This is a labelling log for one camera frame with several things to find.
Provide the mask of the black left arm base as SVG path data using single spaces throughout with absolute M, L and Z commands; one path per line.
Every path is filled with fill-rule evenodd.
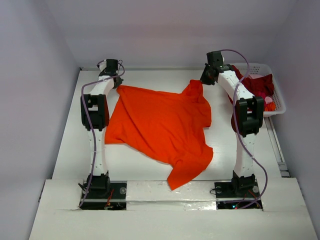
M 90 190 L 80 206 L 82 210 L 107 210 L 122 211 L 127 209 L 127 182 L 112 181 L 110 183 L 110 192 Z

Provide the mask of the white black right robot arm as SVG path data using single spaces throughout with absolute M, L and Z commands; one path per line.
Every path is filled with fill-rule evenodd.
M 243 198 L 256 184 L 254 174 L 254 145 L 263 125 L 264 99 L 255 96 L 238 78 L 236 69 L 224 63 L 222 52 L 206 54 L 207 62 L 200 77 L 205 85 L 221 86 L 232 99 L 231 126 L 236 135 L 236 162 L 229 182 L 216 182 L 218 198 Z

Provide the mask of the orange t shirt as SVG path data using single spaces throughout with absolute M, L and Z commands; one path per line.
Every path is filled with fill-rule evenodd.
M 127 144 L 172 167 L 167 177 L 175 190 L 200 175 L 213 159 L 204 129 L 212 111 L 203 85 L 190 80 L 181 93 L 134 86 L 117 88 L 118 101 L 106 129 L 105 144 Z

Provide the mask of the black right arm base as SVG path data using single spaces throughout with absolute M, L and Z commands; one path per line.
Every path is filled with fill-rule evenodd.
M 214 183 L 210 193 L 215 196 L 218 210 L 237 210 L 256 200 L 260 190 L 257 181 L 253 186 L 238 192 L 233 189 L 231 182 L 219 181 Z

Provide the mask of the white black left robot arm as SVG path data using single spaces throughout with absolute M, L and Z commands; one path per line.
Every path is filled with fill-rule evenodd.
M 107 95 L 123 81 L 119 74 L 120 65 L 117 59 L 100 61 L 97 64 L 100 70 L 98 80 L 81 88 L 81 123 L 88 133 L 92 157 L 84 191 L 95 193 L 101 198 L 108 196 L 111 191 L 104 142 L 110 121 Z

